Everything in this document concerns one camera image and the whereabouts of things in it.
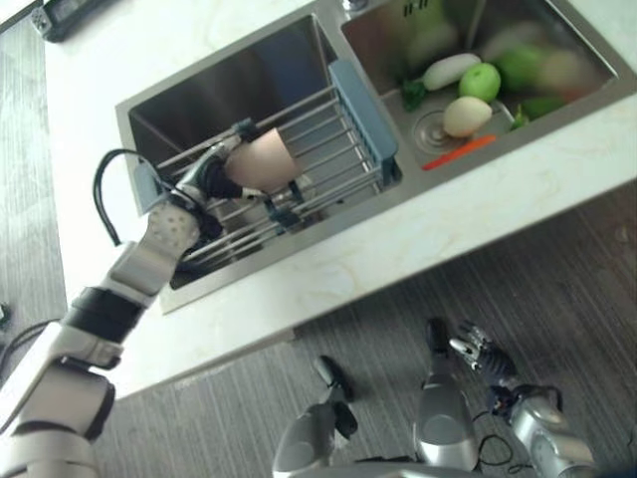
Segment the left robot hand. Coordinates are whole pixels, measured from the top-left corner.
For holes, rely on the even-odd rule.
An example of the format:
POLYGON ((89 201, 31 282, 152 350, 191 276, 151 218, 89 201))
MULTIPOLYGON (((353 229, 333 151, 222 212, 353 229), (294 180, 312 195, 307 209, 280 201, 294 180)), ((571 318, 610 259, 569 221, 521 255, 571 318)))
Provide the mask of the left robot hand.
POLYGON ((259 136, 252 119, 235 123, 229 134, 204 148, 204 152, 176 183, 174 190, 202 208, 211 199, 254 200, 265 197, 263 190, 238 184, 226 171, 231 153, 259 136))

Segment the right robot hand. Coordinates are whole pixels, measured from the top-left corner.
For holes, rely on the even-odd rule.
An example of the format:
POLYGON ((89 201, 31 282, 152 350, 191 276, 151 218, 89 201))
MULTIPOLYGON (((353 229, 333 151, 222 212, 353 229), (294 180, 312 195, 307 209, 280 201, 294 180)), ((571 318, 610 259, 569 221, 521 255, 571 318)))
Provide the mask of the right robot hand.
POLYGON ((509 386, 512 380, 518 378, 518 369, 513 359, 485 330, 470 321, 462 322, 459 330, 461 334, 449 340, 450 347, 487 384, 509 386))

